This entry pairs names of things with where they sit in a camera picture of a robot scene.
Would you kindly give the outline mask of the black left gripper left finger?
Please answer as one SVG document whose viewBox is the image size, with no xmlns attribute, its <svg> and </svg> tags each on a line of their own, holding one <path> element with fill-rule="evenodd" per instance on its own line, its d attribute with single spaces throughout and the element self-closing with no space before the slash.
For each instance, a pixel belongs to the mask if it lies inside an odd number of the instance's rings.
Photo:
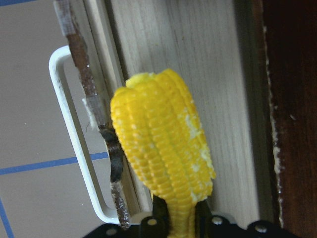
<svg viewBox="0 0 317 238">
<path fill-rule="evenodd" d="M 152 214 L 140 223 L 124 229 L 120 225 L 106 223 L 86 234 L 87 238 L 166 238 L 170 230 L 169 212 L 166 202 L 153 196 Z"/>
</svg>

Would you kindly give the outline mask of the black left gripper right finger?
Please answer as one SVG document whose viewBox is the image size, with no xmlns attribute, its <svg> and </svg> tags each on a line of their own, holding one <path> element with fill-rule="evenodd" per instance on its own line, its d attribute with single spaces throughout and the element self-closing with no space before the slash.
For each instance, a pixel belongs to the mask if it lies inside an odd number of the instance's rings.
<svg viewBox="0 0 317 238">
<path fill-rule="evenodd" d="M 207 202 L 195 207 L 196 237 L 198 238 L 296 238 L 297 236 L 269 221 L 258 220 L 245 229 L 238 226 L 230 216 L 214 213 Z"/>
</svg>

